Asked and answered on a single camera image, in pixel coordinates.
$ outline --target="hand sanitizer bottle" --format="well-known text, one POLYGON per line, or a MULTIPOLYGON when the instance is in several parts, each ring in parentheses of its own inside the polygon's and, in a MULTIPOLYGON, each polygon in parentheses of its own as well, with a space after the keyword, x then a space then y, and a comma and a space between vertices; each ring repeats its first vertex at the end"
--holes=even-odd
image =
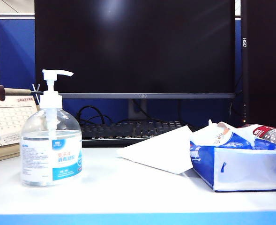
POLYGON ((42 70, 48 90, 40 96, 40 110, 21 130, 21 180, 32 186, 56 185, 82 170, 82 133, 77 120, 62 109, 62 96, 54 91, 64 70, 42 70))

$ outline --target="bottle label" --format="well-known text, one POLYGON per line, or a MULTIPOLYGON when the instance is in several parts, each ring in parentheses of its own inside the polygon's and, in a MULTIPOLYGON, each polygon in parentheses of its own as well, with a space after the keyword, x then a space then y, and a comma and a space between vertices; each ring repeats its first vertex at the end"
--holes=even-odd
POLYGON ((264 138, 264 135, 270 131, 275 129, 274 127, 267 127, 267 126, 259 126, 253 130, 253 134, 259 138, 264 138))
POLYGON ((51 182, 78 174, 82 170, 80 136, 57 140, 24 140, 20 142, 21 179, 29 182, 51 182))

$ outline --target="calendar binder clip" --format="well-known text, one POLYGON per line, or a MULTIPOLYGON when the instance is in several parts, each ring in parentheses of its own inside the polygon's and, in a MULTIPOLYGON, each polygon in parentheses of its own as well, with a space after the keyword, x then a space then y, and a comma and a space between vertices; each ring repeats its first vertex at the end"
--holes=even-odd
POLYGON ((5 88, 3 85, 0 85, 0 101, 4 101, 6 99, 5 88))

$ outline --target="black keyboard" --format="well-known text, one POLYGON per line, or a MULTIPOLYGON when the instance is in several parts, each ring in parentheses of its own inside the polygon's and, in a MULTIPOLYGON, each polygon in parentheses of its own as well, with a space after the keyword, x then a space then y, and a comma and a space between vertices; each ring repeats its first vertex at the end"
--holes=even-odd
POLYGON ((125 147, 181 127, 178 121, 82 125, 83 147, 125 147))

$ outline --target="monitor logo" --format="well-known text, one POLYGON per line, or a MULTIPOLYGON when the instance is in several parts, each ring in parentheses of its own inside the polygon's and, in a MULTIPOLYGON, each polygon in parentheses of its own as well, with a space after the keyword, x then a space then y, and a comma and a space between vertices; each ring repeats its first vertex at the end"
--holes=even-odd
POLYGON ((243 38, 243 47, 247 47, 247 40, 246 40, 246 37, 243 38))
POLYGON ((140 98, 147 98, 147 94, 139 94, 140 98))

